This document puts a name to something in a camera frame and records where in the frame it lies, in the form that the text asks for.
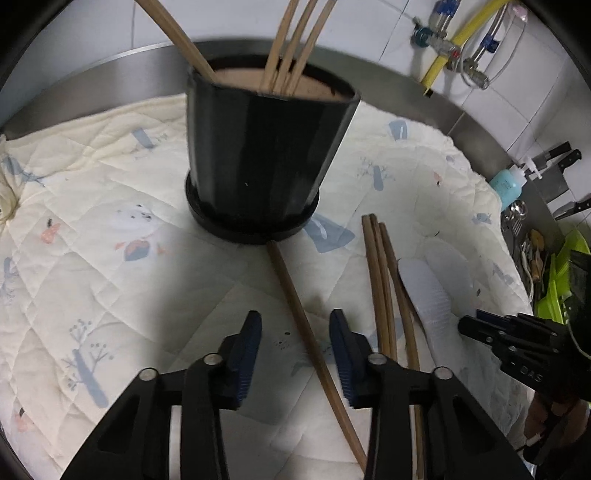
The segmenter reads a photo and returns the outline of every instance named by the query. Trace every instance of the quilted mattress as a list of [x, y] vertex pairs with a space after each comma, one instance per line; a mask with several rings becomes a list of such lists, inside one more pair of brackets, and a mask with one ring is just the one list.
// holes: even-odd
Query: quilted mattress
[[[236, 333], [250, 309], [262, 314], [263, 338], [248, 398], [222, 417], [231, 477], [362, 477], [265, 249], [211, 236], [187, 208], [183, 95], [3, 138], [0, 168], [0, 421], [36, 480], [60, 477], [140, 369], [187, 367]], [[450, 138], [362, 103], [316, 213], [281, 244], [337, 384], [330, 311], [343, 309], [376, 344], [361, 232], [369, 212], [388, 225], [401, 258], [433, 236], [454, 245], [469, 260], [478, 307], [530, 311], [486, 181]], [[525, 389], [485, 348], [471, 352], [476, 373], [464, 381], [508, 434]], [[457, 352], [447, 355], [453, 365]], [[369, 412], [349, 413], [366, 445]]]

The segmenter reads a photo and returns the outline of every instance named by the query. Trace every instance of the white tile wall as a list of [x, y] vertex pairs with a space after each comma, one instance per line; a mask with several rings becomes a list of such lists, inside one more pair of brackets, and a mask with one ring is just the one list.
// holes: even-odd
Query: white tile wall
[[527, 127], [527, 119], [492, 88], [473, 90], [464, 109], [506, 150]]
[[[435, 59], [432, 49], [411, 45], [413, 17], [428, 22], [437, 0], [339, 0], [319, 44], [378, 61], [420, 80]], [[486, 0], [463, 0], [449, 32], [455, 33]], [[287, 0], [163, 0], [194, 38], [266, 37], [275, 34]], [[306, 0], [300, 1], [303, 10]], [[315, 15], [320, 11], [320, 0]], [[466, 47], [470, 53], [488, 26]], [[506, 40], [495, 57], [480, 64], [497, 72], [521, 32], [516, 20], [504, 25]], [[0, 124], [44, 88], [71, 72], [132, 47], [166, 41], [133, 0], [74, 0], [32, 43], [0, 92]], [[571, 196], [591, 190], [591, 92], [552, 33], [530, 15], [512, 63], [486, 92], [472, 90], [458, 75], [444, 72], [434, 90], [462, 105], [515, 158], [536, 155], [565, 140], [583, 160], [567, 170]], [[591, 234], [591, 215], [576, 223]]]
[[31, 43], [0, 91], [0, 125], [68, 74], [131, 48], [134, 0], [75, 0]]
[[[511, 49], [500, 49], [491, 65], [491, 75], [500, 71], [511, 55], [523, 31], [523, 23], [509, 29], [505, 41]], [[524, 32], [515, 57], [491, 85], [497, 93], [513, 105], [521, 115], [530, 121], [539, 110], [552, 89], [562, 69], [564, 58], [529, 33]]]

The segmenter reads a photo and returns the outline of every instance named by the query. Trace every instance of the rattan stick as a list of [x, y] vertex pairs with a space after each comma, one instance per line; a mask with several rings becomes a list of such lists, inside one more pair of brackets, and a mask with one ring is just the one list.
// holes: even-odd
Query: rattan stick
[[296, 13], [296, 8], [299, 2], [300, 0], [290, 0], [285, 9], [285, 13], [283, 14], [283, 18], [281, 19], [281, 23], [279, 23], [277, 35], [275, 35], [275, 40], [273, 40], [273, 44], [271, 45], [271, 51], [269, 52], [267, 64], [265, 65], [265, 73], [262, 76], [261, 86], [259, 88], [262, 92], [270, 92], [272, 90], [273, 77], [277, 71], [279, 55], [283, 48], [283, 44], [285, 43], [287, 32], [290, 29], [291, 20]]
[[308, 40], [306, 41], [306, 44], [304, 45], [304, 48], [302, 49], [300, 56], [291, 71], [289, 82], [287, 82], [287, 86], [283, 92], [285, 95], [291, 96], [296, 91], [297, 84], [300, 82], [301, 74], [306, 67], [306, 62], [308, 61], [308, 58], [310, 58], [312, 50], [314, 50], [314, 46], [316, 45], [316, 41], [318, 40], [320, 32], [324, 28], [324, 24], [328, 20], [328, 17], [332, 12], [336, 1], [337, 0], [327, 0], [322, 12], [320, 12], [320, 16], [312, 28], [312, 32], [310, 32], [310, 36], [308, 37]]
[[[400, 274], [398, 273], [398, 260], [394, 254], [392, 242], [388, 235], [388, 229], [384, 223], [379, 224], [379, 229], [382, 236], [382, 242], [384, 243], [388, 269], [390, 270], [392, 282], [394, 283], [394, 293], [396, 294], [396, 300], [398, 301], [398, 310], [400, 310], [400, 316], [402, 318], [402, 329], [406, 340], [408, 367], [413, 370], [420, 370], [417, 340], [414, 336], [413, 304], [404, 288], [402, 278], [400, 278]], [[414, 427], [417, 450], [417, 478], [421, 480], [424, 478], [423, 416], [421, 414], [421, 407], [418, 405], [414, 406]]]
[[181, 55], [187, 60], [187, 62], [189, 62], [204, 78], [211, 82], [217, 82], [217, 76], [207, 60], [201, 55], [199, 49], [158, 0], [135, 1], [180, 50]]
[[345, 405], [343, 405], [339, 391], [337, 390], [335, 383], [330, 376], [330, 372], [326, 366], [326, 362], [324, 361], [322, 351], [320, 351], [320, 348], [318, 347], [318, 343], [316, 342], [316, 338], [314, 337], [314, 333], [312, 332], [312, 328], [308, 322], [304, 307], [301, 305], [296, 288], [291, 281], [290, 273], [287, 270], [285, 262], [283, 261], [283, 257], [281, 256], [279, 246], [275, 242], [271, 241], [267, 243], [267, 251], [269, 253], [271, 263], [273, 264], [273, 269], [279, 278], [279, 283], [281, 284], [285, 298], [287, 299], [287, 304], [291, 309], [291, 314], [293, 315], [295, 325], [298, 329], [298, 332], [300, 333], [302, 341], [304, 342], [304, 346], [306, 347], [308, 356], [312, 361], [312, 365], [314, 365], [314, 369], [316, 370], [318, 379], [320, 380], [322, 388], [324, 389], [326, 398], [330, 403], [336, 420], [339, 422], [340, 429], [342, 430], [343, 435], [345, 435], [345, 439], [347, 440], [353, 455], [357, 459], [357, 463], [361, 469], [365, 471], [367, 457], [363, 451], [363, 446], [359, 441], [359, 437], [357, 437], [357, 432], [355, 432], [355, 428], [353, 427], [351, 419], [347, 414]]
[[318, 0], [309, 0], [306, 8], [304, 8], [304, 12], [302, 13], [300, 20], [295, 27], [290, 43], [285, 50], [283, 58], [281, 59], [279, 73], [275, 79], [275, 85], [272, 88], [273, 93], [279, 94], [285, 87], [285, 79], [287, 78], [287, 74], [290, 71], [291, 63], [294, 59], [294, 55], [296, 54], [297, 47], [300, 45], [301, 36], [304, 34], [308, 20], [310, 19], [310, 16], [312, 15], [317, 3]]
[[378, 250], [379, 275], [384, 290], [384, 302], [386, 305], [386, 325], [388, 325], [389, 351], [386, 353], [395, 362], [398, 361], [398, 348], [396, 345], [396, 327], [394, 325], [394, 305], [392, 304], [392, 290], [390, 289], [390, 276], [388, 275], [388, 261], [384, 251], [382, 234], [375, 214], [369, 215], [371, 226], [374, 230], [375, 245]]
[[384, 355], [390, 353], [390, 334], [388, 331], [388, 318], [386, 303], [384, 300], [384, 288], [382, 277], [379, 272], [378, 248], [374, 236], [374, 229], [371, 225], [369, 215], [361, 217], [363, 227], [363, 239], [365, 240], [365, 256], [367, 257], [369, 282], [371, 294], [374, 301], [375, 327], [378, 334], [378, 349]]

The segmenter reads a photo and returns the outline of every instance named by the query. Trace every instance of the printed bird pattern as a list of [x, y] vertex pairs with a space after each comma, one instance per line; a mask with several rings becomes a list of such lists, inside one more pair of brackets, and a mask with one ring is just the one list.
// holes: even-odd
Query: printed bird pattern
[[5, 305], [10, 305], [14, 299], [13, 283], [18, 278], [17, 266], [12, 261], [11, 257], [4, 259], [4, 278], [0, 284], [0, 297], [2, 297]]
[[90, 346], [83, 346], [90, 334], [87, 334], [92, 321], [84, 322], [78, 320], [70, 329], [70, 337], [76, 342], [77, 348], [72, 349], [72, 357], [63, 359], [66, 369], [69, 372], [67, 385], [71, 391], [74, 391], [78, 385], [84, 385], [99, 408], [107, 408], [109, 400], [98, 383], [95, 372], [98, 365], [105, 360], [113, 360], [114, 356], [107, 350], [106, 343], [91, 343]]
[[6, 171], [14, 178], [20, 177], [25, 183], [37, 182], [42, 187], [45, 186], [42, 182], [45, 177], [41, 177], [39, 175], [35, 175], [33, 172], [24, 170], [16, 158], [7, 155], [2, 159], [1, 163], [4, 169], [6, 169]]
[[113, 219], [113, 226], [128, 239], [115, 244], [115, 250], [123, 249], [126, 262], [146, 258], [152, 253], [152, 246], [157, 255], [162, 255], [164, 248], [154, 241], [154, 234], [160, 225], [160, 219], [140, 203], [121, 207]]
[[53, 223], [53, 219], [47, 220], [47, 229], [41, 234], [41, 241], [45, 244], [52, 244], [56, 239], [56, 233], [60, 229], [60, 223]]

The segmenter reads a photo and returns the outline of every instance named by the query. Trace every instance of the cleaver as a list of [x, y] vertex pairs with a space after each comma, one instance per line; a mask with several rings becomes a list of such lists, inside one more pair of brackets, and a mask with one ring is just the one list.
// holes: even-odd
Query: cleaver
[[556, 165], [552, 165], [542, 173], [542, 178], [535, 179], [535, 188], [540, 192], [546, 203], [560, 197], [569, 189], [564, 179], [564, 171], [582, 158], [580, 150], [573, 150]]

